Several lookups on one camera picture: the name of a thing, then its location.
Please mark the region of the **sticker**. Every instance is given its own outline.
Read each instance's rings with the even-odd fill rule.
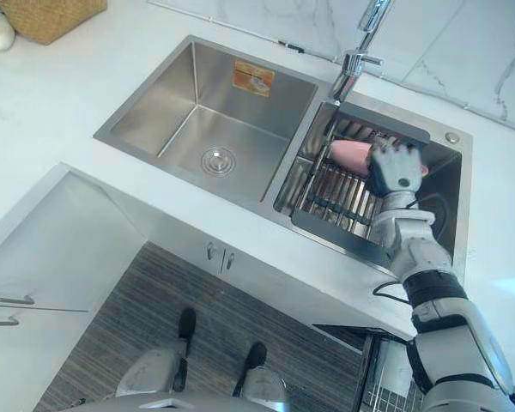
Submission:
[[[233,86],[236,88],[269,97],[274,80],[275,72],[273,70],[267,70],[242,60],[234,61]]]

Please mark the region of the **drawer handle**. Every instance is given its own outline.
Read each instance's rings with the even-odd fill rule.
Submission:
[[[227,260],[227,270],[231,269],[231,266],[233,266],[234,261],[234,253],[231,253],[229,255],[229,259]]]
[[[212,260],[216,252],[217,248],[214,247],[214,244],[212,242],[209,242],[208,247],[206,248],[206,255],[208,256],[208,260]]]
[[[19,321],[13,316],[10,316],[8,320],[0,320],[0,326],[17,326],[18,324]]]
[[[23,299],[10,299],[0,297],[0,303],[12,303],[14,305],[34,305],[34,300],[29,295]]]

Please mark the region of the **sink drain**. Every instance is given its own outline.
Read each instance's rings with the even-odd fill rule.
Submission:
[[[203,154],[202,166],[206,173],[224,178],[234,170],[234,154],[226,148],[211,148]]]

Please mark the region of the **chrome faucet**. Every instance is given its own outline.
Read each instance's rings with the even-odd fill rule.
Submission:
[[[347,50],[343,59],[342,72],[332,85],[329,96],[339,105],[345,101],[348,93],[361,76],[364,63],[381,65],[383,60],[368,56],[368,47],[378,32],[379,25],[384,19],[391,0],[371,0],[367,10],[359,22],[359,29],[365,34],[359,46],[353,50]]]

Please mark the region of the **wicker basket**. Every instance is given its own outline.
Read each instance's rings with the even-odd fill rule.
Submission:
[[[23,36],[49,45],[91,16],[107,0],[0,0],[0,9]]]

